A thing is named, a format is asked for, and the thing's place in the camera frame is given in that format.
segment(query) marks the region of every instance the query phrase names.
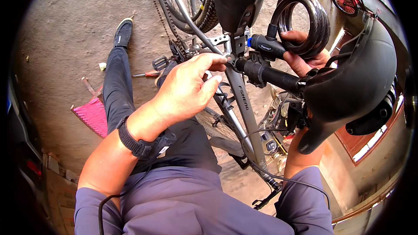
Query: bicycle wheel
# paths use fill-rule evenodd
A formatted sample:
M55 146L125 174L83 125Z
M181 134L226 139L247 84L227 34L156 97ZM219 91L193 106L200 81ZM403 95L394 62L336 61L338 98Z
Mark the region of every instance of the bicycle wheel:
M180 12L175 0L166 0L168 9L172 14L175 26L181 31L194 34L193 30L187 24L185 18ZM206 33L212 30L218 23L218 17L215 10L214 0L182 0L188 10L189 16L194 21L196 26Z
M334 5L349 17L356 17L359 10L353 0L332 0Z
M204 108L203 111L196 114L196 119L205 128L206 134L210 137L221 137L239 142L237 135L228 126L224 117L211 108Z

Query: sleeve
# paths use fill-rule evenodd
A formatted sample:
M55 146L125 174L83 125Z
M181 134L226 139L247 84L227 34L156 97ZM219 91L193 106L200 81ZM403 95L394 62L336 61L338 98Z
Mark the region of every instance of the sleeve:
M99 204L106 196L90 188L80 188L76 193L74 213L76 235L99 233ZM103 206L103 230L105 234L123 233L122 217L112 201Z
M303 169L292 179L322 189L321 175L317 167ZM287 222L297 235L333 234L331 212L324 195L318 190L288 181L274 205L276 217Z

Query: concrete floor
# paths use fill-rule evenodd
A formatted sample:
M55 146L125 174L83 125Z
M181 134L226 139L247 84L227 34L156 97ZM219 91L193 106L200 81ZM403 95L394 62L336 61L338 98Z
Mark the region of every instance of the concrete floor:
M253 33L266 33L276 1L264 0ZM319 2L327 11L331 24L329 49L343 20L337 17L331 0ZM131 74L137 74L151 70L151 61L155 58L171 55L152 0L33 0L21 24L14 55L22 96L38 127L43 150L54 152L68 169L77 174L101 138L86 128L72 114L70 107L72 104L83 105L91 98L80 80L83 76L88 77L95 89L102 84L105 73L99 70L98 64L107 60L118 23L133 14L134 31L129 58ZM293 27L305 31L309 29L308 15L302 6L295 9ZM218 26L209 35L221 31ZM284 61L278 60L273 66L290 72ZM152 79L133 79L136 107L149 101L156 92ZM254 111L258 112L256 119L260 120L267 109L263 106L271 102L269 90L249 85L248 92ZM222 166L237 175L248 173L235 179L228 179L231 175L221 173L227 193L245 203L269 194L268 186L255 173L237 171L238 165L231 163L233 161ZM273 214L272 206L272 203L266 206L265 212Z

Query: hand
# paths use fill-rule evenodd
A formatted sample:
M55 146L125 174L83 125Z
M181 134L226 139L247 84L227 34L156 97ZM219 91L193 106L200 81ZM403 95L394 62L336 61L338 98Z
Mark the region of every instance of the hand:
M227 59L218 54L204 53L175 66L159 92L151 100L161 120L168 126L184 121L202 111L215 94L221 76L206 82L205 71L225 71Z
M280 35L283 39L296 42L302 42L308 37L305 32L296 30L282 32ZM303 60L300 56L290 53L289 51L286 51L283 54L283 58L290 65L290 68L296 73L296 75L299 77L304 77L306 73L313 68L325 67L325 64L331 57L329 52L324 49L308 61Z

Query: bicycle chain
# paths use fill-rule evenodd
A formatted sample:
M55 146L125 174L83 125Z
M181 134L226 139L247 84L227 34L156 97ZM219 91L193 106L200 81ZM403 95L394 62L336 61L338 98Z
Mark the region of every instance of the bicycle chain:
M167 35L168 39L169 39L169 40L171 40L171 38L170 38L170 34L169 34L169 32L167 31L167 28L165 27L165 23L164 23L163 17L161 16L160 10L159 10L159 8L158 8L157 1L156 1L156 0L153 0L153 2L154 2L155 9L156 9L156 10L157 10L157 12L158 12L158 16L160 17L160 21L161 21L161 23L163 24L165 34ZM173 18L171 17L170 9L169 9L169 7L168 7L168 4L167 4L167 1L166 1L166 0L164 0L164 4L165 4L165 9L167 10L167 13L168 13L168 15L169 15L170 23L171 23L171 25L172 25L172 27L173 27L173 30L174 30L174 31L172 31L172 32L173 32L173 34L174 34L174 36L175 36L175 38L176 38L176 40L175 40L175 41L173 41L173 40L172 40L172 42L173 42L173 43L177 46L177 48L181 51L181 54L184 56L185 60L188 60L188 59L190 59L190 57L187 55L187 53L185 52L185 49L184 49L183 45L180 43L180 37L179 37L179 34L177 33L177 31L176 31L176 29L175 29L175 25L174 25L174 22L173 22Z

